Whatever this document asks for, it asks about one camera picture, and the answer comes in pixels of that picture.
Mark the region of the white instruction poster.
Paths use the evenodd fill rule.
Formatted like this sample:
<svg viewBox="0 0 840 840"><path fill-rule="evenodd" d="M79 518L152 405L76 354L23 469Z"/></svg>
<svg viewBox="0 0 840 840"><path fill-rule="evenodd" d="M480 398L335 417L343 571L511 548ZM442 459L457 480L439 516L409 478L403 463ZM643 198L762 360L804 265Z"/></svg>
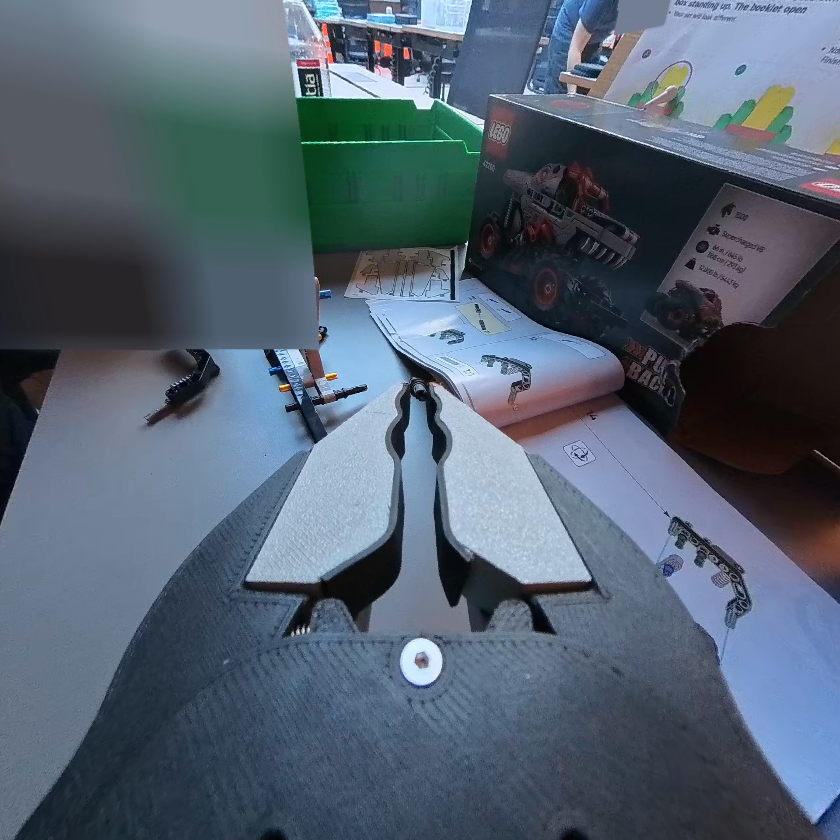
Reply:
<svg viewBox="0 0 840 840"><path fill-rule="evenodd" d="M640 109L670 87L674 117L838 156L839 2L671 2L605 99Z"/></svg>

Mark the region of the clear water bottle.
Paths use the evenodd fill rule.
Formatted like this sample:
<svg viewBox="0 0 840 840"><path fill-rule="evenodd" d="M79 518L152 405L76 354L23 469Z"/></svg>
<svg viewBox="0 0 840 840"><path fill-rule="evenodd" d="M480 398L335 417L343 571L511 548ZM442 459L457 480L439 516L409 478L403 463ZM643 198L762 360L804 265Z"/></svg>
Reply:
<svg viewBox="0 0 840 840"><path fill-rule="evenodd" d="M284 1L296 96L331 96L328 49L321 30L302 1Z"/></svg>

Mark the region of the background workbench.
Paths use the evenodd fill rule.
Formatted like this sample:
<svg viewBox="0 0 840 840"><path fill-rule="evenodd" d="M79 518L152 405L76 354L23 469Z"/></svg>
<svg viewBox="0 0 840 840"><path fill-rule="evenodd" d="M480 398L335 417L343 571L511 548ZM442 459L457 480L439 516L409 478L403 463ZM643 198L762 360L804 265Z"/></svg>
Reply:
<svg viewBox="0 0 840 840"><path fill-rule="evenodd" d="M426 94L444 99L454 73L463 31L424 24L376 23L361 18L316 17L317 27L327 41L332 66L363 65L377 76L385 63L391 79L403 87L424 58L429 60Z"/></svg>

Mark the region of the black board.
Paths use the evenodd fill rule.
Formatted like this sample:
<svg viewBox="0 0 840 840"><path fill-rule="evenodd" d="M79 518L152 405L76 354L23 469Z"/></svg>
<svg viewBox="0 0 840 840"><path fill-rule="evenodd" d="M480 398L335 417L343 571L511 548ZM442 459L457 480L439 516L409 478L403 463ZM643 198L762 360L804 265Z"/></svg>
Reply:
<svg viewBox="0 0 840 840"><path fill-rule="evenodd" d="M447 104L484 118L490 95L524 92L550 1L473 1Z"/></svg>

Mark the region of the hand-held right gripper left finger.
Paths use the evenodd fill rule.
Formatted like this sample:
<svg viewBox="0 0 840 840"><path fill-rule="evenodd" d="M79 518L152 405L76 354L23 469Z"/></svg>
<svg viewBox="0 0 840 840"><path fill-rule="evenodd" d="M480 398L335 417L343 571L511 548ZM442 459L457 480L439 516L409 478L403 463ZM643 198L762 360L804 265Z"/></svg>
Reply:
<svg viewBox="0 0 840 840"><path fill-rule="evenodd" d="M405 430L399 382L307 453L245 576L266 592L386 592L402 566Z"/></svg>

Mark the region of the lego sticker sheet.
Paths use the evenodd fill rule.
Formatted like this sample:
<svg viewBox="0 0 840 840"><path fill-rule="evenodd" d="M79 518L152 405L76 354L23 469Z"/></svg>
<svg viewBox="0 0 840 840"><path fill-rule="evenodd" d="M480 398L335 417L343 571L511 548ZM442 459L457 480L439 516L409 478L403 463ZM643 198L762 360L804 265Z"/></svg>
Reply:
<svg viewBox="0 0 840 840"><path fill-rule="evenodd" d="M344 296L366 301L459 301L455 247L415 247L360 252Z"/></svg>

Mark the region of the lego instruction booklet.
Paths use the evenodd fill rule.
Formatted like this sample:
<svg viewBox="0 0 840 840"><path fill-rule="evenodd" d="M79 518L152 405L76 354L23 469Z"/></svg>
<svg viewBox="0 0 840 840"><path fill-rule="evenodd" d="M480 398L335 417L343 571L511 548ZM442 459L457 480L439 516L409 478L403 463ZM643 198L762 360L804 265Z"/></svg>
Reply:
<svg viewBox="0 0 840 840"><path fill-rule="evenodd" d="M395 350L422 366L496 427L617 392L617 357L586 339L528 318L477 278L460 300L369 301Z"/></svg>

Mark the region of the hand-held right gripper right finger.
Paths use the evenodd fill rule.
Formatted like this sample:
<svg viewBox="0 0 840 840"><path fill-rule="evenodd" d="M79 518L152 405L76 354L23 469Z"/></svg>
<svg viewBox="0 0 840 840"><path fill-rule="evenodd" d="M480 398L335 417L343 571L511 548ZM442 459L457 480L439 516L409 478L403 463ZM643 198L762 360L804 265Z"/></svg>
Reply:
<svg viewBox="0 0 840 840"><path fill-rule="evenodd" d="M436 464L437 565L451 606L584 592L581 552L526 451L451 395L427 388Z"/></svg>

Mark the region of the grey and black lego assembly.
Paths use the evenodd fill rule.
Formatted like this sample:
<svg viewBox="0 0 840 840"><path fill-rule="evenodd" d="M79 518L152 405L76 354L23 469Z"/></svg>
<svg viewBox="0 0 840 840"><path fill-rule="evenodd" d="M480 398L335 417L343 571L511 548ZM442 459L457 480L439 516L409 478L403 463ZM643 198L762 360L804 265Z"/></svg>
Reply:
<svg viewBox="0 0 840 840"><path fill-rule="evenodd" d="M269 364L269 374L279 377L280 393L289 394L292 401L286 404L288 413L299 413L314 443L327 435L326 427L317 407L361 394L368 390L366 384L334 389L332 382L338 377L328 374L322 363L320 347L329 331L319 326L318 342L313 350L264 350Z"/></svg>

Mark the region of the large white instruction sheet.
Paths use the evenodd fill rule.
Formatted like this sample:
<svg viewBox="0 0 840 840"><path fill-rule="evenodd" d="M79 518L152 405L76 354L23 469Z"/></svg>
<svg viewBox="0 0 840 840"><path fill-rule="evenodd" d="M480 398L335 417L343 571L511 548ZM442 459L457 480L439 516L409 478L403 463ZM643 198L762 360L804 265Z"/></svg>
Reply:
<svg viewBox="0 0 840 840"><path fill-rule="evenodd" d="M803 811L838 838L838 602L615 396L504 429L646 553L717 646L730 692Z"/></svg>

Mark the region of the green plastic bin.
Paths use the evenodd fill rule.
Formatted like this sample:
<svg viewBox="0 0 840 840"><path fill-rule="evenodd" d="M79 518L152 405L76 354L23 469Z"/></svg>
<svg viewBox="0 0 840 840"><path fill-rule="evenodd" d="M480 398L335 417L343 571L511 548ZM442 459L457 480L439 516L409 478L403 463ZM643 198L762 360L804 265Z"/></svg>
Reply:
<svg viewBox="0 0 840 840"><path fill-rule="evenodd" d="M299 98L315 253L469 237L483 129L434 100Z"/></svg>

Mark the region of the black lego set box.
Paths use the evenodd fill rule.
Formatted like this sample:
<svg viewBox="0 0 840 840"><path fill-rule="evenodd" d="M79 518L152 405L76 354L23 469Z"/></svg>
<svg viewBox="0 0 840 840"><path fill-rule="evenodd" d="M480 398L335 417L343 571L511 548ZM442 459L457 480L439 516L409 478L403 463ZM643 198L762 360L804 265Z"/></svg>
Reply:
<svg viewBox="0 0 840 840"><path fill-rule="evenodd" d="M468 269L594 340L671 442L838 464L838 163L582 96L492 96Z"/></svg>

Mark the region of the black lego beam with pins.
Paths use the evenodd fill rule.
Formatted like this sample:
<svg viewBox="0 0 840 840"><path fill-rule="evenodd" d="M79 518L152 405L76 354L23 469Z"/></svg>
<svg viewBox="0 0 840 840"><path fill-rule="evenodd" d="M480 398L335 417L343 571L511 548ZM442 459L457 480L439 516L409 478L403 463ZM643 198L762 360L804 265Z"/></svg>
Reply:
<svg viewBox="0 0 840 840"><path fill-rule="evenodd" d="M174 381L164 393L164 404L145 416L147 425L154 425L172 414L180 412L191 405L205 392L206 388L220 374L220 368L213 356L205 349L187 349L185 352L192 357L194 369L180 379Z"/></svg>

